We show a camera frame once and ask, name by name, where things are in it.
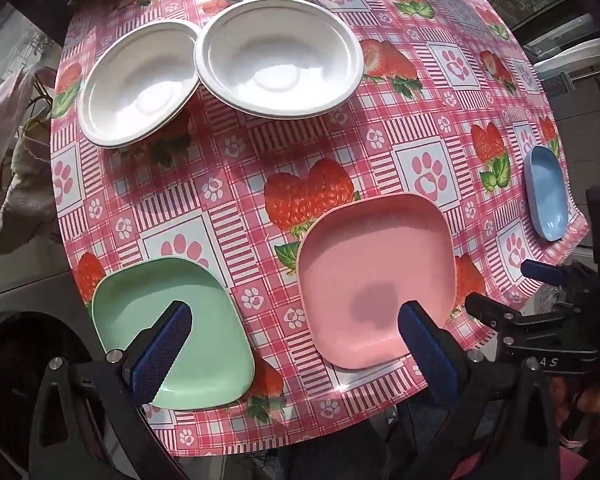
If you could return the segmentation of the blue square plate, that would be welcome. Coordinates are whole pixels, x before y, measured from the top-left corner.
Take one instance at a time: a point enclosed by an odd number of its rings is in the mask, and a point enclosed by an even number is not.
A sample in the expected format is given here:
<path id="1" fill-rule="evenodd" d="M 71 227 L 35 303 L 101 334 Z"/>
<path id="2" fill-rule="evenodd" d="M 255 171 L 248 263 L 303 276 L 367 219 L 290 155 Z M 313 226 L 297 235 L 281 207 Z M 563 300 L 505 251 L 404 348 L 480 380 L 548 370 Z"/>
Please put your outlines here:
<path id="1" fill-rule="evenodd" d="M 568 198 L 562 168 L 554 153 L 535 145 L 524 159 L 524 185 L 532 226 L 547 242 L 563 238 L 568 224 Z"/>

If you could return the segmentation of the pink square plate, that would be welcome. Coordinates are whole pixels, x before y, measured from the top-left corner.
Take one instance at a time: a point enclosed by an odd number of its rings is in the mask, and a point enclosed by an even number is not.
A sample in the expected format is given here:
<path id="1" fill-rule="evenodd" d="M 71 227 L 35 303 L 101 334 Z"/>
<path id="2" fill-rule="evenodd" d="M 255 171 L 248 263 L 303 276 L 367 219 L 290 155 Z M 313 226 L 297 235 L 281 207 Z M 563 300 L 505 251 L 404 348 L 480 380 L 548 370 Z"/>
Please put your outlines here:
<path id="1" fill-rule="evenodd" d="M 398 193 L 338 206 L 310 227 L 297 258 L 303 311 L 324 360 L 362 370 L 406 355 L 399 310 L 416 300 L 443 326 L 455 306 L 455 256 L 442 211 Z"/>

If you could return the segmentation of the green square plate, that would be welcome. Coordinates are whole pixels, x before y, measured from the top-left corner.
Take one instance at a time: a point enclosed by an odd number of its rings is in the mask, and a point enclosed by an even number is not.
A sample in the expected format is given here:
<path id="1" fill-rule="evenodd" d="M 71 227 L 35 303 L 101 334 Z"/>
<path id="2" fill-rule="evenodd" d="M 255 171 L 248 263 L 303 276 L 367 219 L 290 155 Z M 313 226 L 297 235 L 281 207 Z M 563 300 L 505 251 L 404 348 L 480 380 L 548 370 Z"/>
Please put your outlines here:
<path id="1" fill-rule="evenodd" d="M 123 352 L 122 378 L 137 405 L 216 408 L 253 382 L 254 357 L 234 302 L 197 263 L 163 257 L 108 275 L 91 316 L 105 351 Z"/>

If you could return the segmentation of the washing machine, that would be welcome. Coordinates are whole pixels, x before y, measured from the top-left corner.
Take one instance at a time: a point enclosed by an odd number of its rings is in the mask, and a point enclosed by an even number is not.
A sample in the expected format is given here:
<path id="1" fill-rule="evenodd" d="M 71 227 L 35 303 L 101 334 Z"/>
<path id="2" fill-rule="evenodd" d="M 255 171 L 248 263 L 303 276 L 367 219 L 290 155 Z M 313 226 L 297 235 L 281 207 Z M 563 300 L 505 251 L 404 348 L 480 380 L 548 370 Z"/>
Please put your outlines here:
<path id="1" fill-rule="evenodd" d="M 0 479 L 28 475 L 35 402 L 46 367 L 102 356 L 87 308 L 70 273 L 0 292 Z"/>

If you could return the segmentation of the beige hanging towel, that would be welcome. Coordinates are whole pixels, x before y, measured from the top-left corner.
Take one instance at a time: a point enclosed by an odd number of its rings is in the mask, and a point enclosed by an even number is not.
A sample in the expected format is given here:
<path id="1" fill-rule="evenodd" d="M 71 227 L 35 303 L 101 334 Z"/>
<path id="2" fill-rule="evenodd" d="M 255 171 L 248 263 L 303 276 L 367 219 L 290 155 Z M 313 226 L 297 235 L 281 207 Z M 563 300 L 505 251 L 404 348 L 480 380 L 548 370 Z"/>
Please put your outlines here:
<path id="1" fill-rule="evenodd" d="M 59 240 L 50 164 L 50 113 L 41 112 L 22 127 L 12 152 L 9 185 L 0 193 L 0 256 L 35 237 Z"/>

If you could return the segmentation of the pink strawberry tablecloth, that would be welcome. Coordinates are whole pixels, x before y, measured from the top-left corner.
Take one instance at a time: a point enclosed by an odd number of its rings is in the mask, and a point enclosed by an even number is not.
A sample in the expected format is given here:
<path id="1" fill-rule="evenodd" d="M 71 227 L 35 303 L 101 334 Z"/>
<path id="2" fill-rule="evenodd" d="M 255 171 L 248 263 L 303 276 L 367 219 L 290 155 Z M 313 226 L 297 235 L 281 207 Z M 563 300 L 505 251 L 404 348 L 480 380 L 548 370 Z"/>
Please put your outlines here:
<path id="1" fill-rule="evenodd" d="M 127 153 L 84 136 L 76 97 L 117 39 L 159 18 L 208 22 L 225 0 L 88 0 L 69 25 L 56 82 L 52 175 L 79 291 L 160 256 L 219 275 L 253 347 L 276 370 L 249 400 L 216 410 L 148 406 L 177 456 L 277 448 L 342 429 L 422 388 L 402 358 L 342 374 L 318 355 L 296 280 L 302 236 L 352 200 L 418 193 L 443 212 L 462 289 L 520 306 L 538 290 L 524 259 L 560 263 L 588 232 L 571 208 L 565 237 L 542 240 L 524 197 L 524 156 L 562 149 L 528 58 L 488 0 L 317 0 L 362 41 L 358 92 L 319 118 L 279 122 L 199 90 L 184 133 Z"/>

